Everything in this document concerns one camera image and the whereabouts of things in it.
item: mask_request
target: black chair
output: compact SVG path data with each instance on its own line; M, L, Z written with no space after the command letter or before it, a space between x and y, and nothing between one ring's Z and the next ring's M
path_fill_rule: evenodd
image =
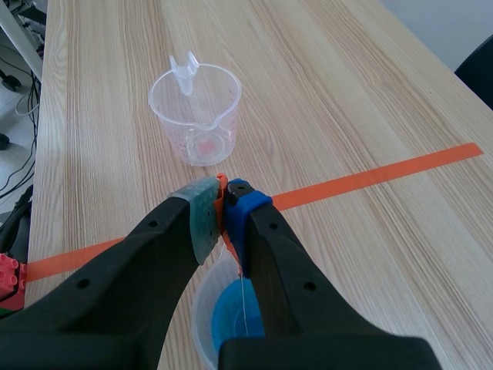
M455 74L493 109L493 36L474 50Z

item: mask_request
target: wooden table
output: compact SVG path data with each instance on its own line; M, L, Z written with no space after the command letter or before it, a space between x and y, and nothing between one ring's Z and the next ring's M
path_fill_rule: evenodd
M236 149L207 168L173 156L147 104L188 50L243 84ZM482 156L283 214L364 317L425 337L444 368L493 366L493 112L377 1L51 0L42 96L30 261L124 236L198 177L277 194L478 144ZM162 368L201 366L190 312L213 257ZM28 304L68 275L31 283Z

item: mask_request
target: blue gripper pad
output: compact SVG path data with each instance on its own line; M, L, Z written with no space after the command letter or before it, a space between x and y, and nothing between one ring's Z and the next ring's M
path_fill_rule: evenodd
M220 182L215 177L195 180L171 193L169 197L188 200L190 204L190 235L193 253L199 264L203 264L219 239L214 201Z

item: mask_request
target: clear measuring cup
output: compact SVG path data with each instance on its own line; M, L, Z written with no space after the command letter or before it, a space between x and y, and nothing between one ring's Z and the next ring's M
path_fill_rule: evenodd
M193 344L206 369L217 370L222 343L245 337L263 337L262 316L251 281L240 280L236 260L223 247L193 296Z
M191 52L188 58L178 66L169 57L171 70L151 87L149 104L176 155L193 166L211 166L233 151L241 84L227 69L199 64Z

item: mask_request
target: orange object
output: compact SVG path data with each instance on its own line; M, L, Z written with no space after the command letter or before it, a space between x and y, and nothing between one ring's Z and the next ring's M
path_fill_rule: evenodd
M317 200L335 197L336 195L349 193L353 190L363 189L378 183L395 180L400 177L412 175L432 168L444 166L459 160L466 160L473 156L480 156L483 152L474 143L454 146L450 149L440 150L424 156L418 156L410 160L392 163L387 166L375 168L354 175L318 183L310 187L288 191L272 197L274 206L278 210L302 206L316 202Z
M44 260L31 262L28 264L27 282L47 278L48 276L82 267L95 256L101 254L123 239L123 237L119 237L118 239L94 244L90 247L85 247L76 251L57 254L56 256L48 257Z
M228 185L228 178L224 173L218 173L216 177L220 180L220 188L219 194L217 194L217 200L214 202L214 207L216 208L217 215L217 226L220 230L221 236L223 237L224 244L226 245L226 249L230 251L233 255L234 259L240 266L240 260L236 255L236 251L234 250L233 245L231 244L230 237L226 231L226 228L223 224L223 205L224 205L224 195L226 194L226 186Z
M278 194L272 197L273 204L278 210L288 210L303 204L334 197L353 190L363 189L378 183L395 180L400 177L412 175L413 173L419 173L432 168L445 166L450 163L466 160L482 154L483 152L481 149L474 143L454 146L450 149L440 150L438 152L426 154L410 160L403 160L402 162L341 177L340 179L329 180L325 183L318 183L309 187ZM230 243L230 239L228 238L226 231L224 230L223 221L221 219L223 198L228 182L227 177L223 173L219 173L217 178L220 179L220 192L218 194L218 199L214 202L214 207L216 208L218 215L218 227L223 235L228 251L230 251L236 258L236 261L238 261L238 257L234 251L233 245ZM101 244L78 249L77 251L58 254L44 260L32 262L28 264L27 281L35 281L38 279L47 278L48 276L52 276L54 274L59 274L61 272L75 270L122 239L123 238L106 241Z

